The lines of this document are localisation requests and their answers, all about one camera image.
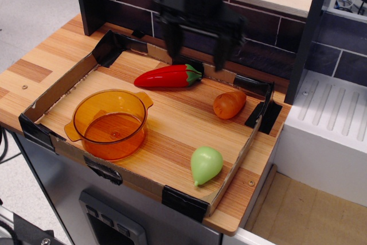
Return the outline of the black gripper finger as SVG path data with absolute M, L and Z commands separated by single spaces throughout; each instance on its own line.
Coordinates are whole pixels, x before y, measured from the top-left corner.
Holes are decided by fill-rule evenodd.
M 161 28 L 167 52 L 174 59 L 179 55 L 182 48 L 184 39 L 182 28 L 179 24 L 166 18 L 161 18 Z
M 231 57 L 233 50 L 240 42 L 238 32 L 219 33 L 213 52 L 215 71 L 221 71 L 225 62 Z

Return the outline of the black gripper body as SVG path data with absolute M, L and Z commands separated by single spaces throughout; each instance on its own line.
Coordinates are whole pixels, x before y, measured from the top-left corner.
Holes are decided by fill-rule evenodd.
M 158 21 L 166 18 L 185 30 L 217 38 L 219 33 L 238 32 L 244 39 L 246 19 L 232 11 L 223 0 L 154 0 Z

